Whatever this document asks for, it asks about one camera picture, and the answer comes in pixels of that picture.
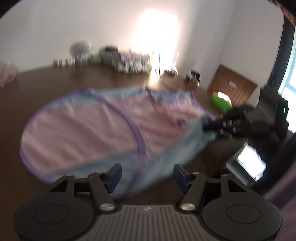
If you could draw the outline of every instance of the metal screw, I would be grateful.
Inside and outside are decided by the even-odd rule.
[[[195,209],[195,205],[193,203],[183,203],[180,208],[184,211],[192,211]]]
[[[100,205],[100,209],[110,212],[115,209],[115,206],[112,203],[103,203]]]

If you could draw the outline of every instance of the plastic bag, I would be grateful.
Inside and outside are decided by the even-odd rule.
[[[0,61],[0,88],[12,82],[18,73],[15,64],[6,64]]]

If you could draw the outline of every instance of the light blue fabric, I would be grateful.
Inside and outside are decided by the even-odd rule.
[[[94,90],[94,89],[80,89],[70,93],[67,96],[57,99],[56,101],[45,106],[47,107],[59,107],[61,104],[77,104],[80,102],[97,102],[92,96],[91,91],[95,91],[98,95],[112,95],[112,96],[131,96],[144,92],[141,88],[128,88],[128,89],[112,89],[112,90]],[[169,91],[156,91],[151,90],[151,94],[154,99],[162,99],[164,102],[171,103],[178,97],[189,97],[189,92],[179,90],[177,93]],[[149,186],[169,177],[173,173],[173,167],[176,163],[186,165],[189,163],[199,152],[201,152],[208,142],[215,139],[213,132],[203,132],[202,124],[207,122],[208,117],[203,116],[197,118],[189,124],[189,127],[183,137],[175,143],[175,145],[169,147],[166,151],[159,155],[155,155],[151,160],[147,161],[147,165],[144,166],[140,172],[137,181],[134,185],[130,185],[132,176],[135,173],[136,165],[138,161],[137,150],[131,150],[128,152],[117,153],[113,156],[109,156],[104,160],[92,160],[90,163],[72,167],[58,172],[51,173],[54,179],[58,179],[66,173],[73,173],[76,178],[87,177],[90,173],[103,171],[106,172],[115,163],[122,165],[122,178],[113,193],[114,197],[121,197],[128,193],[138,193]]]

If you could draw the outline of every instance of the wooden table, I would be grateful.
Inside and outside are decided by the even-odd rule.
[[[214,113],[218,110],[210,103],[210,96],[197,86],[184,85],[179,78],[162,78],[154,74],[123,74],[110,66],[81,66],[78,68],[44,68],[20,73],[17,79],[0,89],[0,240],[18,240],[12,226],[14,211],[34,197],[46,184],[32,176],[22,164],[19,144],[23,128],[30,116],[44,104],[80,87],[122,88],[151,87],[191,88],[197,100]],[[244,140],[228,138],[209,143],[189,165],[188,171],[203,172],[213,176],[221,165],[233,157],[243,146]],[[173,178],[168,178],[148,190],[126,197],[124,202],[172,203],[183,194]]]

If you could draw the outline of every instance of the pink fabric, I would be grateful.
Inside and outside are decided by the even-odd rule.
[[[186,130],[187,121],[203,114],[189,100],[167,106],[161,101],[152,103],[146,93],[108,101],[139,126],[148,158],[172,145]],[[40,172],[80,166],[138,148],[126,120],[100,102],[43,110],[24,130],[21,146]]]

